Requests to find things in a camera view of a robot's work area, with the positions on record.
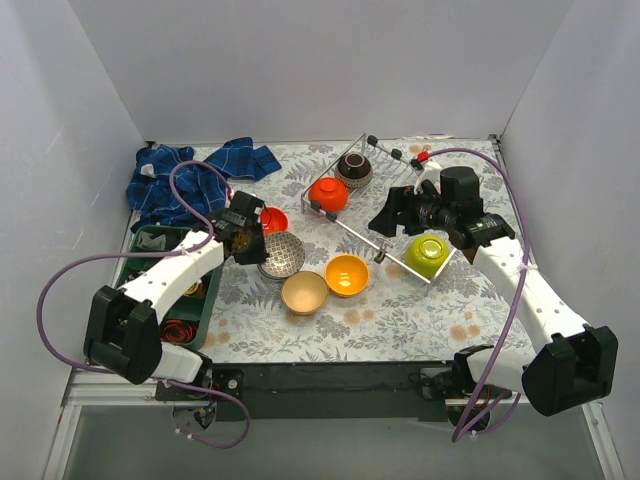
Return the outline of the white patterned bowl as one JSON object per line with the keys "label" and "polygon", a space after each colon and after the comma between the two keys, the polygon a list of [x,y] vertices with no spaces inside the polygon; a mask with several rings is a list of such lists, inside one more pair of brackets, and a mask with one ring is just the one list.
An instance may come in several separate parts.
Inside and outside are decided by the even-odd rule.
{"label": "white patterned bowl", "polygon": [[297,273],[305,262],[303,242],[287,231],[265,237],[267,259],[257,266],[259,272],[272,280],[284,280]]}

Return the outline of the lime green bowl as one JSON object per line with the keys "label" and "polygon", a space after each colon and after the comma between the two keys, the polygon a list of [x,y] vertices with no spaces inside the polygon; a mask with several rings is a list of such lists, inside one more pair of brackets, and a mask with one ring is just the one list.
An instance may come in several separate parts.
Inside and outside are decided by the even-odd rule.
{"label": "lime green bowl", "polygon": [[427,279],[436,276],[449,256],[449,247],[436,235],[422,235],[414,239],[405,251],[406,265]]}

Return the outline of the red-orange bowl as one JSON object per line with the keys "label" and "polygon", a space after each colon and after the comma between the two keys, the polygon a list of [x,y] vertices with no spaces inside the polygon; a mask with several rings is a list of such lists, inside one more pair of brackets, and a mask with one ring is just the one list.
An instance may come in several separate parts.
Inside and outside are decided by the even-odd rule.
{"label": "red-orange bowl", "polygon": [[348,202],[348,191],[345,185],[336,178],[322,177],[313,183],[308,194],[311,202],[329,212],[341,211]]}
{"label": "red-orange bowl", "polygon": [[280,209],[267,206],[260,212],[260,222],[265,236],[276,232],[287,231],[289,221],[287,215]]}

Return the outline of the black bowl with gold rim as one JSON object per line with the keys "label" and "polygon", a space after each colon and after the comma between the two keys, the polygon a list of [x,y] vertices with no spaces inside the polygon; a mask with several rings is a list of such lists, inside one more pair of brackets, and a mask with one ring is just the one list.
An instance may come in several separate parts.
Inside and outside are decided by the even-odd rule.
{"label": "black bowl with gold rim", "polygon": [[338,159],[334,176],[347,189],[359,189],[370,183],[373,170],[370,161],[364,155],[357,152],[347,153]]}

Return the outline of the beige bowl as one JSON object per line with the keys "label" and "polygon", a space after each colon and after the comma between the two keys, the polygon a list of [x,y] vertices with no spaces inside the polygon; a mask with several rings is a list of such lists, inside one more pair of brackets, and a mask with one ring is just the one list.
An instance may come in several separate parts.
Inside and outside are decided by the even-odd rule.
{"label": "beige bowl", "polygon": [[329,287],[322,276],[312,271],[299,271],[289,277],[281,289],[286,307],[298,315],[310,315],[326,302]]}

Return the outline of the yellow-orange bowl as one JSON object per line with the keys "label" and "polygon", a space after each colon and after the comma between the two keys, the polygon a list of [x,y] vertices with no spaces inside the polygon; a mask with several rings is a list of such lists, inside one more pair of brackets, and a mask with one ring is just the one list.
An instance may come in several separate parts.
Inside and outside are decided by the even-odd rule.
{"label": "yellow-orange bowl", "polygon": [[325,280],[330,290],[340,297],[352,297],[365,290],[370,272],[366,262],[351,254],[341,254],[326,265]]}

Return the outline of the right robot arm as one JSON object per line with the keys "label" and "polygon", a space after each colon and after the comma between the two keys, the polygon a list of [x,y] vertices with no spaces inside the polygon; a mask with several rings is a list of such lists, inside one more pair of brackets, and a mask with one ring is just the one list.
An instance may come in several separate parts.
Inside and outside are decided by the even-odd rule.
{"label": "right robot arm", "polygon": [[608,396],[618,350],[606,326],[592,327],[523,260],[514,230],[498,214],[483,209],[479,178],[470,167],[441,171],[440,184],[392,187],[369,229],[393,237],[441,230],[508,303],[524,327],[535,355],[497,352],[489,345],[456,353],[454,389],[475,397],[488,384],[525,395],[544,416]]}

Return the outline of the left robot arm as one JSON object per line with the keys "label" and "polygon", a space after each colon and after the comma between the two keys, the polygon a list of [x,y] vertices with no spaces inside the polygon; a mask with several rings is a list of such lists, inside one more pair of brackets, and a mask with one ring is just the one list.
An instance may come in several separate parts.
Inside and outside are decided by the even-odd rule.
{"label": "left robot arm", "polygon": [[150,378],[178,381],[193,400],[213,386],[201,354],[161,339],[160,325],[189,287],[232,257],[237,264],[263,263],[268,253],[260,221],[263,200],[237,191],[230,205],[211,216],[213,230],[199,225],[145,273],[118,289],[93,297],[84,355],[138,385]]}

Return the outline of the green compartment tray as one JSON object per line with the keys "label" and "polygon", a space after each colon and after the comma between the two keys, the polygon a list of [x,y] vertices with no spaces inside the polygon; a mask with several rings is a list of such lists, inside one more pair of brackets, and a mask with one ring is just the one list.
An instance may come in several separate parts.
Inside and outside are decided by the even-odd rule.
{"label": "green compartment tray", "polygon": [[[146,225],[134,235],[132,252],[173,250],[189,233],[188,228]],[[199,350],[205,343],[223,266],[202,276],[169,309],[160,324],[163,341]]]}

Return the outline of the blue plaid cloth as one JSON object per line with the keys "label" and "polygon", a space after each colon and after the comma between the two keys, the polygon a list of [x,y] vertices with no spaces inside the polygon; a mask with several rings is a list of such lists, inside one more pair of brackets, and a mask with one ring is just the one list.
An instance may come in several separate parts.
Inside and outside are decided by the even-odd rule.
{"label": "blue plaid cloth", "polygon": [[185,200],[198,213],[208,215],[225,206],[228,194],[226,181],[259,181],[281,169],[271,150],[256,148],[249,137],[226,142],[204,159],[216,168],[190,164],[195,160],[191,147],[144,147],[136,153],[136,167],[126,189],[130,208],[139,214],[132,232],[147,225],[184,227],[197,218],[180,203]]}

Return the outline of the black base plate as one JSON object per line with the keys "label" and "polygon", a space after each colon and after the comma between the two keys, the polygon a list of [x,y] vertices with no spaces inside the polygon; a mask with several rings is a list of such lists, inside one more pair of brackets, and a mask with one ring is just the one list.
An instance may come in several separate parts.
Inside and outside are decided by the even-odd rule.
{"label": "black base plate", "polygon": [[445,422],[471,384],[451,361],[218,364],[210,387],[240,400],[253,420],[406,418]]}

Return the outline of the aluminium frame rail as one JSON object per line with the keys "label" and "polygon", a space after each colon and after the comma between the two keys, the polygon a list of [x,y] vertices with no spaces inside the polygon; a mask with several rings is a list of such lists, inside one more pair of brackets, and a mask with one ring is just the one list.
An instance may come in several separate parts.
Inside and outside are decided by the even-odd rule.
{"label": "aluminium frame rail", "polygon": [[66,387],[43,479],[65,479],[75,463],[84,434],[83,415],[93,407],[162,406],[154,399],[156,384],[133,385],[115,374],[73,370]]}

